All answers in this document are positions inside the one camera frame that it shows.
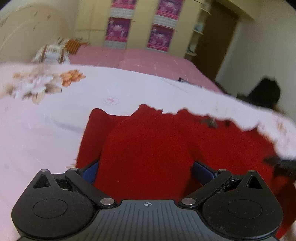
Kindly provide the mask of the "cream corner shelf unit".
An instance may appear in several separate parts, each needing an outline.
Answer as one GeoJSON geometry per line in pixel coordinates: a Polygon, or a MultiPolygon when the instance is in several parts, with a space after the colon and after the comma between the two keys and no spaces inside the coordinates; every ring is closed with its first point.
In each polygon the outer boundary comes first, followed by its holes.
{"type": "Polygon", "coordinates": [[[193,57],[197,56],[196,49],[200,38],[204,35],[203,29],[207,18],[211,15],[213,1],[203,1],[200,13],[197,17],[196,23],[193,27],[191,40],[185,53],[185,59],[191,61],[193,57]]]}

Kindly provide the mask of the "striped small garment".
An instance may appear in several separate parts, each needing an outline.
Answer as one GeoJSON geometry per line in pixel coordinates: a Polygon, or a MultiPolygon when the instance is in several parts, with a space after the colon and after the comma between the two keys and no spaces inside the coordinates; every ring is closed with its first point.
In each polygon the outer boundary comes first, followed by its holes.
{"type": "Polygon", "coordinates": [[[178,79],[178,82],[183,82],[183,83],[188,83],[188,84],[190,84],[190,82],[189,82],[188,80],[185,80],[185,79],[183,79],[183,78],[179,78],[179,79],[178,79]]]}

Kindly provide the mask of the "dark wooden door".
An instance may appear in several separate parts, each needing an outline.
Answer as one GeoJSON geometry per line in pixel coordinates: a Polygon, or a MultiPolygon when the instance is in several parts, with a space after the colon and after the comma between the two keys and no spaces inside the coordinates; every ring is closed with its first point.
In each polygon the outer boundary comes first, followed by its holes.
{"type": "Polygon", "coordinates": [[[226,56],[238,23],[238,15],[218,1],[212,3],[199,37],[193,64],[210,80],[215,81],[226,56]]]}

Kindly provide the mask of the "floral white pillow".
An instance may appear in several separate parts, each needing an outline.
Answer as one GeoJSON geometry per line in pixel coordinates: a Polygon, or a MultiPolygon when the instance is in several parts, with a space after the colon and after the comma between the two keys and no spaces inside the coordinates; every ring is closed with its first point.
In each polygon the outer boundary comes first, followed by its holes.
{"type": "Polygon", "coordinates": [[[32,58],[32,63],[70,64],[69,53],[59,45],[44,45],[32,58]]]}

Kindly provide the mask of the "upper left purple poster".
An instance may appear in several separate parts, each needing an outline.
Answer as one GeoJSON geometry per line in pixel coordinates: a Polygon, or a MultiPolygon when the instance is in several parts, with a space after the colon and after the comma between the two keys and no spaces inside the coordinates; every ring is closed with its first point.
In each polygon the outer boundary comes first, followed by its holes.
{"type": "Polygon", "coordinates": [[[134,9],[137,0],[113,0],[112,8],[120,8],[120,9],[134,9]]]}

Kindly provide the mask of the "cream bed headboard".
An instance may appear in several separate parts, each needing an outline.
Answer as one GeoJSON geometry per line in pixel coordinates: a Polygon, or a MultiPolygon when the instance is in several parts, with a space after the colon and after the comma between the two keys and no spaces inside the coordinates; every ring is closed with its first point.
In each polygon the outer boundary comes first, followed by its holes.
{"type": "Polygon", "coordinates": [[[70,36],[57,8],[42,3],[22,6],[1,18],[1,63],[30,62],[42,46],[70,36]]]}

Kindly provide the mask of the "red knit sweater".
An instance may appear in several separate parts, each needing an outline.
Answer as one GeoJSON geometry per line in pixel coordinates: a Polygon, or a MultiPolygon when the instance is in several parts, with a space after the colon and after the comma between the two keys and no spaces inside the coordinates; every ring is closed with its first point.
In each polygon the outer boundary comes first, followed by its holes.
{"type": "Polygon", "coordinates": [[[201,186],[191,172],[196,161],[236,175],[256,170],[283,209],[282,237],[295,221],[295,186],[264,162],[274,155],[257,128],[243,131],[229,120],[212,128],[186,109],[171,114],[143,104],[130,116],[93,109],[76,166],[98,161],[94,186],[117,201],[181,199],[201,186]]]}

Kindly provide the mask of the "pink mattress cover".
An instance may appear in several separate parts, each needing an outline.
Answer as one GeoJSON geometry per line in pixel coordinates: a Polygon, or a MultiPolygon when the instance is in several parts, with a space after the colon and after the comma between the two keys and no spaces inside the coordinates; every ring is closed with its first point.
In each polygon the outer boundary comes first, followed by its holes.
{"type": "Polygon", "coordinates": [[[81,46],[76,54],[69,56],[69,59],[70,63],[75,65],[116,68],[175,81],[182,79],[214,92],[222,92],[192,62],[166,53],[142,49],[120,50],[81,46]]]}

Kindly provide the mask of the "cream wardrobe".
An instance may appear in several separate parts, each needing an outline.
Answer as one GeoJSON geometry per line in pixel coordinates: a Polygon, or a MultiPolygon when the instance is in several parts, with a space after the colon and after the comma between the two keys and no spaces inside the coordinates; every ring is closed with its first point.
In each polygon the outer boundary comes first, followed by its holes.
{"type": "Polygon", "coordinates": [[[76,37],[98,47],[148,49],[152,25],[156,24],[174,30],[169,49],[165,53],[183,58],[202,3],[184,1],[178,19],[173,20],[156,15],[159,1],[137,1],[134,9],[112,8],[112,1],[79,1],[74,33],[76,37]],[[126,43],[105,40],[109,18],[131,19],[126,43]]]}

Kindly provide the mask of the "lower right purple poster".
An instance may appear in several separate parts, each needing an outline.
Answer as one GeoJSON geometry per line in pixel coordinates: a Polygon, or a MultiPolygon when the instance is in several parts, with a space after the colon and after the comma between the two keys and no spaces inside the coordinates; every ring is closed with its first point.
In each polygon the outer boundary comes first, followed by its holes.
{"type": "Polygon", "coordinates": [[[174,30],[164,26],[152,25],[147,48],[161,52],[167,52],[171,43],[174,30]]]}

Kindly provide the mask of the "upper right purple poster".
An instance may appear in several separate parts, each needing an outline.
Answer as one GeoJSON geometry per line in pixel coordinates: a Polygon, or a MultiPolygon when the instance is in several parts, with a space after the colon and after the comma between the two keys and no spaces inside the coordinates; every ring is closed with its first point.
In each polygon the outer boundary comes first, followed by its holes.
{"type": "Polygon", "coordinates": [[[183,0],[160,0],[156,15],[177,20],[182,9],[183,0]]]}

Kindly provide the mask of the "lower left purple poster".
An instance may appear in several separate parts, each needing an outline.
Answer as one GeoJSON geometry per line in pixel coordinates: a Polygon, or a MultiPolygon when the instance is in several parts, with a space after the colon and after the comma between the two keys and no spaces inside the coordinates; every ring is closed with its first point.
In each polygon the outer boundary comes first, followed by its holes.
{"type": "Polygon", "coordinates": [[[130,24],[131,19],[109,18],[105,40],[126,43],[130,24]]]}

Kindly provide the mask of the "orange checked pillow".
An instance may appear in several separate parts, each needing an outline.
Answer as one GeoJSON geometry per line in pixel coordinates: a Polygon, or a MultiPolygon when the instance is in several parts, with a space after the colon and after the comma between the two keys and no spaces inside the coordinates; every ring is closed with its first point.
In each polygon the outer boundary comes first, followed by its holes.
{"type": "Polygon", "coordinates": [[[60,38],[56,42],[57,45],[61,46],[69,54],[76,54],[81,46],[87,46],[89,43],[83,39],[63,39],[60,38]]]}

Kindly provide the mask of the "black chair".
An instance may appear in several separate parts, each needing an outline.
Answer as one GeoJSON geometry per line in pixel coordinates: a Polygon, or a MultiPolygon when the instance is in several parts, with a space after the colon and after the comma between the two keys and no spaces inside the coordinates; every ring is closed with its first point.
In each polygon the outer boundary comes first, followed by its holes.
{"type": "Polygon", "coordinates": [[[276,79],[264,77],[248,95],[238,93],[236,98],[255,106],[275,110],[280,95],[281,89],[276,79]]]}

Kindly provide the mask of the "purple poster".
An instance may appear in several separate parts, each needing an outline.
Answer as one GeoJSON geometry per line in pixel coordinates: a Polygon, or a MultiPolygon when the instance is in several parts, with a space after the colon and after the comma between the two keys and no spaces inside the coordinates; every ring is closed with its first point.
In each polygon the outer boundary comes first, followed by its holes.
{"type": "Polygon", "coordinates": [[[177,20],[182,9],[183,0],[160,0],[156,15],[177,20]]]}
{"type": "Polygon", "coordinates": [[[161,52],[167,52],[171,43],[174,30],[164,26],[152,25],[147,48],[161,52]]]}
{"type": "Polygon", "coordinates": [[[109,18],[105,40],[126,43],[130,24],[131,19],[109,18]]]}
{"type": "Polygon", "coordinates": [[[120,9],[134,9],[137,0],[113,0],[112,8],[120,8],[120,9]]]}

